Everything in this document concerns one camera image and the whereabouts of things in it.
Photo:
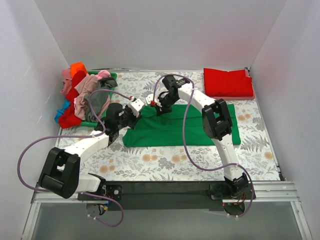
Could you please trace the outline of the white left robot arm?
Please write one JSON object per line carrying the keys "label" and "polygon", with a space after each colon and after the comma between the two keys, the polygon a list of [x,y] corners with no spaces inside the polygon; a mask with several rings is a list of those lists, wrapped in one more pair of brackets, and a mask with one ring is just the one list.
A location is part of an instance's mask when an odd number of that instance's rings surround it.
{"label": "white left robot arm", "polygon": [[111,145],[121,129],[133,129],[144,106],[140,99],[126,106],[111,103],[91,137],[64,149],[54,147],[49,151],[38,180],[39,186],[65,199],[82,192],[89,192],[95,200],[103,199],[107,193],[106,180],[93,173],[81,174],[81,163]]}

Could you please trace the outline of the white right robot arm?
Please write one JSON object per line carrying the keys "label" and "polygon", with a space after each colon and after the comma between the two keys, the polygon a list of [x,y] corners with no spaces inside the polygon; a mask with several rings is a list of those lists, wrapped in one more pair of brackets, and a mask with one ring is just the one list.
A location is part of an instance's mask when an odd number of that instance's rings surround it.
{"label": "white right robot arm", "polygon": [[[178,100],[187,101],[187,106],[182,122],[183,147],[190,162],[199,170],[213,172],[223,169],[224,181],[227,195],[237,199],[245,194],[249,181],[251,180],[246,169],[239,164],[233,141],[232,141],[232,119],[223,99],[215,100],[196,89],[195,83],[186,76],[179,74],[165,74],[155,82],[154,92],[158,83],[162,82],[167,93],[164,97],[153,93],[150,105],[154,106],[157,114],[165,114]],[[186,121],[190,106],[196,108],[202,116],[203,131],[214,143],[222,166],[216,168],[203,168],[197,165],[191,158],[186,142]]]}

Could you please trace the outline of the green laundry basket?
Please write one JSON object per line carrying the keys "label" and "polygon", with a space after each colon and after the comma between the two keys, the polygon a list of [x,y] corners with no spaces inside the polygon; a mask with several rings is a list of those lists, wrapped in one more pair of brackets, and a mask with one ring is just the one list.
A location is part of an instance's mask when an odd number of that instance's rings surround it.
{"label": "green laundry basket", "polygon": [[[98,83],[98,80],[102,78],[113,77],[115,80],[117,76],[112,75],[107,70],[101,70],[97,73],[86,74],[86,77],[75,87],[78,91],[79,96],[74,100],[75,116],[81,119],[81,126],[94,128],[97,122],[87,122],[85,121],[86,110],[89,106],[88,100],[91,100],[90,94],[94,92],[94,89]],[[106,116],[106,110],[102,114],[102,118]]]}

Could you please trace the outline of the crumpled red t shirt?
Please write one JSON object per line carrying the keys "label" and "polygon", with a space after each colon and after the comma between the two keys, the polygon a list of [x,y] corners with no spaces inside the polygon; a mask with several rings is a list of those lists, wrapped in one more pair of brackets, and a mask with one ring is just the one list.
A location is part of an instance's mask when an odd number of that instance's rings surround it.
{"label": "crumpled red t shirt", "polygon": [[71,89],[66,95],[66,99],[70,102],[70,106],[64,111],[63,115],[59,117],[58,122],[62,129],[79,126],[82,122],[80,118],[75,115],[75,104],[74,99],[79,96],[78,91],[75,87],[86,77],[84,71],[78,71],[74,74],[71,80]]}

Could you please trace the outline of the blue t shirt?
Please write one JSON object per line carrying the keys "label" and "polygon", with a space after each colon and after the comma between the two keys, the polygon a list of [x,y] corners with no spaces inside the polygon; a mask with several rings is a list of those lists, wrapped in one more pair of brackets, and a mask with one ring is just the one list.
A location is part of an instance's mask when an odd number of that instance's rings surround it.
{"label": "blue t shirt", "polygon": [[56,111],[56,115],[54,117],[54,121],[57,124],[59,123],[59,118],[65,113],[65,111],[70,107],[70,105],[71,105],[70,101],[65,98],[61,109],[58,109]]}

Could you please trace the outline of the orange t shirt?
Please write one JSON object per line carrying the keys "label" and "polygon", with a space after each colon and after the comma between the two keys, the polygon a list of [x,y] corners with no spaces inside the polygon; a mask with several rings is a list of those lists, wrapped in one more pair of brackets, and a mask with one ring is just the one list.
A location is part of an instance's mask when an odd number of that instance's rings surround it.
{"label": "orange t shirt", "polygon": [[84,72],[85,74],[88,73],[85,65],[82,62],[76,62],[76,63],[72,63],[70,65],[70,74],[71,77],[73,78],[74,75],[78,72]]}

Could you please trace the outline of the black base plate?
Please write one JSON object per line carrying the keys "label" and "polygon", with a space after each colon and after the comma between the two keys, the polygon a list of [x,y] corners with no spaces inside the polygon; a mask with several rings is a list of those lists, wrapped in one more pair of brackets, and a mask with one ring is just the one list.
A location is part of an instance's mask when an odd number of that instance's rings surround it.
{"label": "black base plate", "polygon": [[116,200],[124,210],[223,211],[224,201],[256,197],[251,185],[233,193],[224,181],[108,181],[95,194]]}

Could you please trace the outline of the aluminium frame rail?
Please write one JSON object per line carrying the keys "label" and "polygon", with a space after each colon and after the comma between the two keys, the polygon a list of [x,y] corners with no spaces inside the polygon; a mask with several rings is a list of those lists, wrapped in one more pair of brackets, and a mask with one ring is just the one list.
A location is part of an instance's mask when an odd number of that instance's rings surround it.
{"label": "aluminium frame rail", "polygon": [[24,240],[310,240],[295,185],[256,181],[250,200],[223,201],[208,209],[107,211],[92,197],[63,199],[36,193],[22,234]]}

